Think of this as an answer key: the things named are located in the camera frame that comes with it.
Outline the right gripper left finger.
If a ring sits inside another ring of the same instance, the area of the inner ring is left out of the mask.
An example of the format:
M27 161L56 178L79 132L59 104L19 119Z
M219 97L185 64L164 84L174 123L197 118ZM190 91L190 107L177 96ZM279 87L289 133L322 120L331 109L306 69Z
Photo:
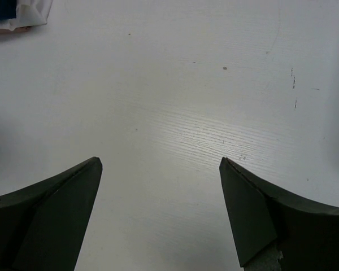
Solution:
M102 175L92 157L0 196L0 270L74 270Z

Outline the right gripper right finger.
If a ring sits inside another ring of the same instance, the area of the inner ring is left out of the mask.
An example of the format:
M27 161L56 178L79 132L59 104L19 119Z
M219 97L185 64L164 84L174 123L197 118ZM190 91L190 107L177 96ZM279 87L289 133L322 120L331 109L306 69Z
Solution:
M244 270L339 270L339 207L291 193L228 158L219 170Z

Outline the white t shirt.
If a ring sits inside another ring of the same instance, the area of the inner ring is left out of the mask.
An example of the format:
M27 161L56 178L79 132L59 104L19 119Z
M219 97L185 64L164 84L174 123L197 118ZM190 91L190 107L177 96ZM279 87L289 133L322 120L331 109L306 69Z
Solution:
M25 32L47 24L53 1L17 1L16 18L0 21L0 33Z

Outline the blue t shirt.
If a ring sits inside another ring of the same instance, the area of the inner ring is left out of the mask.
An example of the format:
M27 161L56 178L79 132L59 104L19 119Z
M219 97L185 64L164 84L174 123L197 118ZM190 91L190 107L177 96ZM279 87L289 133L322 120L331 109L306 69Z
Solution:
M16 18L17 0L0 0L0 21Z

